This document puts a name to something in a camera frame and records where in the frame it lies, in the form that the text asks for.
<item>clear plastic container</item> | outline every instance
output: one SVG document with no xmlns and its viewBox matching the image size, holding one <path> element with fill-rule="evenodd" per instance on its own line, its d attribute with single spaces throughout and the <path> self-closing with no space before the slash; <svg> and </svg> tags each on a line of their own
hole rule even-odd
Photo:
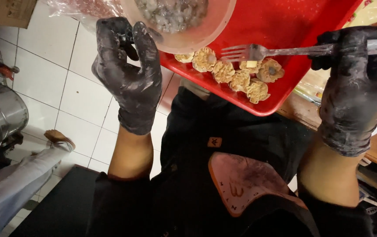
<svg viewBox="0 0 377 237">
<path fill-rule="evenodd" d="M 223 31 L 234 11 L 236 0 L 209 0 L 207 15 L 198 27 L 185 32 L 170 34 L 155 31 L 151 34 L 158 49 L 170 54 L 188 54 L 209 45 Z M 143 22 L 148 27 L 156 26 L 146 20 L 134 0 L 121 0 L 124 14 L 130 24 Z"/>
</svg>

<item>black nitrile glove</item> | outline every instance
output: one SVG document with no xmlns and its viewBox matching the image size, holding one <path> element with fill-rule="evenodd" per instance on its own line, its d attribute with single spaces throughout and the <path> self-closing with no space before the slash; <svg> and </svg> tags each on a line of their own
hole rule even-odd
<svg viewBox="0 0 377 237">
<path fill-rule="evenodd" d="M 132 29 L 124 17 L 99 19 L 96 40 L 92 73 L 119 103 L 120 124 L 133 134 L 148 134 L 162 93 L 159 52 L 148 29 L 142 22 Z M 134 61 L 140 58 L 140 67 L 128 64 L 127 55 Z"/>
<path fill-rule="evenodd" d="M 343 156 L 370 148 L 377 125 L 377 55 L 367 54 L 367 40 L 377 27 L 350 27 L 320 35 L 318 45 L 338 43 L 336 56 L 313 57 L 313 70 L 332 71 L 322 98 L 318 128 L 323 142 Z"/>
</svg>

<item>wooden table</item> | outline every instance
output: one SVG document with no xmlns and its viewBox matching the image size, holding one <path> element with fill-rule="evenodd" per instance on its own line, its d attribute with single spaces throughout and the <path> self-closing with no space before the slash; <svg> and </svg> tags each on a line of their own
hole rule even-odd
<svg viewBox="0 0 377 237">
<path fill-rule="evenodd" d="M 317 130 L 322 122 L 317 114 L 317 106 L 294 93 L 288 96 L 278 113 L 287 118 L 297 120 L 313 130 Z M 365 157 L 377 163 L 377 134 L 371 138 L 371 149 L 366 153 Z"/>
</svg>

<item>red tray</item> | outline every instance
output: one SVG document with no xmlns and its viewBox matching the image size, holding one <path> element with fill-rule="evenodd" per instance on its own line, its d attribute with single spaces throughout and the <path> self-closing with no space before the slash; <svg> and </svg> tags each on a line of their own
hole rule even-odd
<svg viewBox="0 0 377 237">
<path fill-rule="evenodd" d="M 237 0 L 226 28 L 209 47 L 217 58 L 221 49 L 256 43 L 267 48 L 295 48 L 314 45 L 317 36 L 342 26 L 362 0 Z M 161 52 L 161 64 L 175 73 L 201 85 L 212 93 L 256 116 L 274 113 L 297 83 L 310 69 L 307 56 L 275 57 L 285 69 L 285 76 L 268 83 L 267 100 L 250 103 L 243 92 L 232 91 L 228 84 L 218 84 L 211 73 L 200 73 L 191 63 L 181 63 L 172 54 Z"/>
</svg>

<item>metal fork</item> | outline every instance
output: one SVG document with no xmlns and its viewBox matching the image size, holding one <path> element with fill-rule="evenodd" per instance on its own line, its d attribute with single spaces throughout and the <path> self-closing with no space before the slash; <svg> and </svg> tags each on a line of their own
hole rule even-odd
<svg viewBox="0 0 377 237">
<path fill-rule="evenodd" d="M 337 44 L 325 44 L 304 48 L 267 49 L 259 44 L 245 44 L 224 48 L 221 59 L 227 62 L 261 61 L 276 55 L 332 55 L 337 51 Z M 367 40 L 368 55 L 377 54 L 377 40 Z"/>
</svg>

